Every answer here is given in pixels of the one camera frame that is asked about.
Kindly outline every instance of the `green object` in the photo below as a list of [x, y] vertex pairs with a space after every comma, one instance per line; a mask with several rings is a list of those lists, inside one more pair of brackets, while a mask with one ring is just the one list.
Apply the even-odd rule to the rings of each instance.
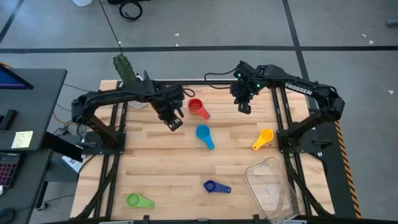
[[127, 195], [126, 203], [130, 208], [154, 208], [155, 202], [144, 198], [143, 196], [132, 193]]
[[126, 56], [119, 54], [113, 57], [113, 65], [118, 71], [120, 77], [123, 80], [123, 84], [126, 87], [132, 87], [135, 82], [140, 82], [141, 80], [136, 77], [134, 70]]

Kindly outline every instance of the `measuring scoop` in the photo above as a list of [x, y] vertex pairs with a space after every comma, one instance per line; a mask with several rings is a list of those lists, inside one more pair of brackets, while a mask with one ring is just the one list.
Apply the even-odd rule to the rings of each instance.
[[219, 184], [212, 180], [207, 180], [203, 186], [206, 188], [207, 192], [223, 192], [223, 193], [231, 193], [231, 187], [225, 186], [223, 184]]
[[202, 139], [210, 150], [214, 149], [214, 144], [210, 136], [210, 128], [208, 126], [199, 124], [197, 127], [197, 137]]
[[155, 202], [144, 198], [143, 196], [132, 193], [127, 195], [126, 203], [130, 208], [154, 208]]
[[252, 148], [254, 150], [258, 150], [262, 145], [267, 142], [270, 142], [274, 139], [274, 132], [272, 129], [263, 129], [261, 130], [260, 136], [257, 141], [253, 144]]
[[203, 103], [198, 98], [193, 98], [188, 101], [188, 108], [191, 112], [199, 114], [203, 117], [203, 119], [209, 119], [210, 114], [207, 113], [207, 110], [203, 106]]

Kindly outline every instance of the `keyboard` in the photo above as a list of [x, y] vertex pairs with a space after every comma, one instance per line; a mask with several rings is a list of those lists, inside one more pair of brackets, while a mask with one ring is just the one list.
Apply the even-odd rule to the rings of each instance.
[[21, 163], [21, 154], [0, 152], [0, 185], [12, 188]]

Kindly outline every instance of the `red measuring cup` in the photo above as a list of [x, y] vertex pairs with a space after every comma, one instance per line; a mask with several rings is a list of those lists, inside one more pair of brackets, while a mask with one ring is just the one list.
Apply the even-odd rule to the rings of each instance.
[[207, 113], [207, 110], [203, 106], [203, 103], [198, 98], [192, 98], [188, 101], [188, 108], [191, 112], [199, 114], [203, 117], [203, 119], [209, 119], [210, 114]]

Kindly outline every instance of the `transparent plastic bin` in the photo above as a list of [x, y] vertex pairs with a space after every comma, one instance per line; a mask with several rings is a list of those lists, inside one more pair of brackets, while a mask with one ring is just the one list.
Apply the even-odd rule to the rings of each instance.
[[280, 224], [302, 212], [303, 202], [297, 198], [275, 157], [248, 167], [245, 181], [259, 210], [263, 212], [261, 218]]

